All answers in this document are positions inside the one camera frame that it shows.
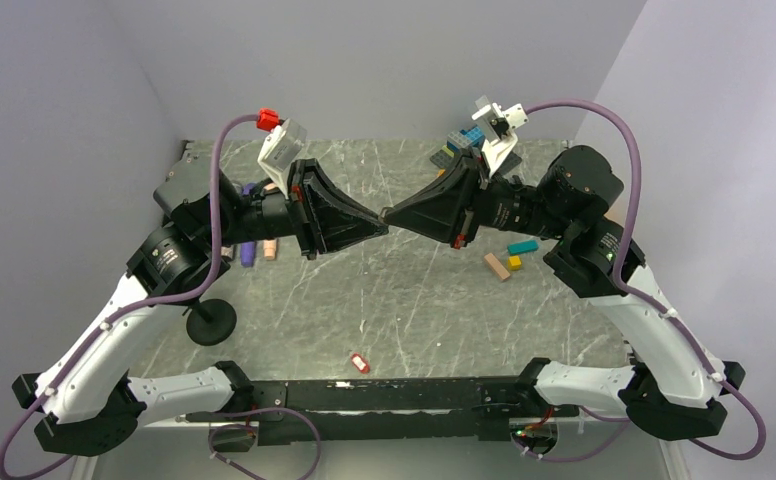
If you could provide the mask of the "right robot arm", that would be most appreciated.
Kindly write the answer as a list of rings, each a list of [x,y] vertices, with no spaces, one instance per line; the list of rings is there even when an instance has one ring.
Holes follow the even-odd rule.
[[[537,185],[490,174],[480,153],[457,154],[432,183],[382,212],[382,220],[460,248],[489,227],[552,242],[544,263],[578,297],[620,331],[636,362],[619,368],[576,367],[531,360],[515,399],[536,416],[553,406],[584,406],[623,415],[662,440],[718,434],[727,411],[725,388],[709,377],[689,342],[645,296],[659,289],[636,244],[606,211],[623,189],[608,161],[588,146],[562,151]]]

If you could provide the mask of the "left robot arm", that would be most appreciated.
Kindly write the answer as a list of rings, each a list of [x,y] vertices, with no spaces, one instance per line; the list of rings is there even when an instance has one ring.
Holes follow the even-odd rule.
[[[13,391],[42,415],[34,433],[43,450],[98,456],[139,427],[200,412],[243,417],[253,384],[232,361],[179,376],[130,375],[133,362],[172,320],[189,318],[191,339],[210,346],[234,330],[236,315],[203,301],[199,287],[227,271],[223,246],[292,236],[308,259],[385,235],[377,215],[338,189],[314,159],[295,161],[292,193],[258,185],[242,193],[211,180],[208,161],[181,161],[155,190],[166,221],[135,251],[98,317],[49,370],[24,374]]]

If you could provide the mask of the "red key tag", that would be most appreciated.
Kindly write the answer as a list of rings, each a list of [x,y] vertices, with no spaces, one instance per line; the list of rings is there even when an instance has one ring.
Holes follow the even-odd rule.
[[[369,363],[358,353],[353,353],[350,357],[350,361],[355,369],[361,374],[368,374],[370,372]]]

